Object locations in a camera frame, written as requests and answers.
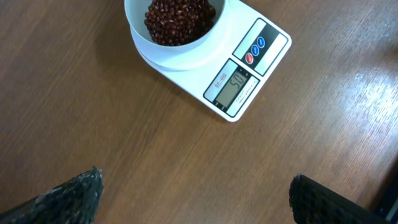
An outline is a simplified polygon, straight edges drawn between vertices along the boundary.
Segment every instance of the scale platform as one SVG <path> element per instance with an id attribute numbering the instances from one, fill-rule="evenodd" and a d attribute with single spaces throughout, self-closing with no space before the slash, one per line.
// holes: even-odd
<path id="1" fill-rule="evenodd" d="M 238 0 L 201 46 L 150 60 L 142 58 L 176 85 L 230 122 L 239 120 L 282 60 L 292 39 L 263 15 Z"/>

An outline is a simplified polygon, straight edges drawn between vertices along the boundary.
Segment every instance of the wooden table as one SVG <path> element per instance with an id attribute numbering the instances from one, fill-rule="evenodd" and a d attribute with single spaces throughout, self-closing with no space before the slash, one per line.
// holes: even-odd
<path id="1" fill-rule="evenodd" d="M 246 2 L 293 46 L 227 123 L 144 63 L 122 0 L 0 0 L 0 211 L 92 165 L 97 223 L 293 223 L 298 173 L 372 208 L 398 156 L 397 1 Z"/>

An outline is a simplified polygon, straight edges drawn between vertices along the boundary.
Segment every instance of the kitchen scale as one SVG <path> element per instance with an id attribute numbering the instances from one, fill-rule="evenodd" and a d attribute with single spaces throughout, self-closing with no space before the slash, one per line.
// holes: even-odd
<path id="1" fill-rule="evenodd" d="M 290 36 L 239 0 L 198 47 L 162 51 L 132 37 L 142 58 L 224 119 L 235 122 L 292 45 Z"/>

